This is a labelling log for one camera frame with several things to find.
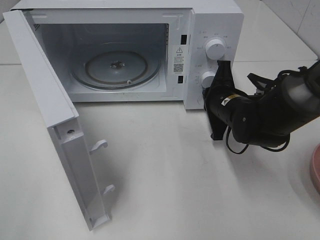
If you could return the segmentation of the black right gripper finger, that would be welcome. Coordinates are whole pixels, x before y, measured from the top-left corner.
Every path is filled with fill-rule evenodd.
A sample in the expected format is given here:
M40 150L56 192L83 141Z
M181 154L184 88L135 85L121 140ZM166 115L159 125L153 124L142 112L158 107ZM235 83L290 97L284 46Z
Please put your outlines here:
M227 82L232 80L231 62L228 60L217 61L216 77L219 82Z

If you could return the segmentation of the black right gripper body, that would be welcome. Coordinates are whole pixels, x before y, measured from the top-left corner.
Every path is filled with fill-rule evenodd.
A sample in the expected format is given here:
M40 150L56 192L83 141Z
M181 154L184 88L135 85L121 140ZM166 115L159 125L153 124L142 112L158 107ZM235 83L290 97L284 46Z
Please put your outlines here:
M232 126L232 110L227 107L227 103L229 97L235 94L232 76L216 76L211 86L204 91L204 110L211 128L210 137L214 141L222 141L227 127Z

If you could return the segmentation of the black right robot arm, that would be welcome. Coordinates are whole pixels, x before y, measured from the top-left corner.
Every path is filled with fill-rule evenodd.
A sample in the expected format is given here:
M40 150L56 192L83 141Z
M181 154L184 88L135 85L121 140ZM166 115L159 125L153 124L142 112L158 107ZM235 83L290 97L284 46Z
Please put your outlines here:
M203 91L204 109L214 141L229 135L247 147L278 152L290 134L320 116L320 63L282 70L274 80L250 73L258 92L248 95L235 87L231 63L217 62L210 87Z

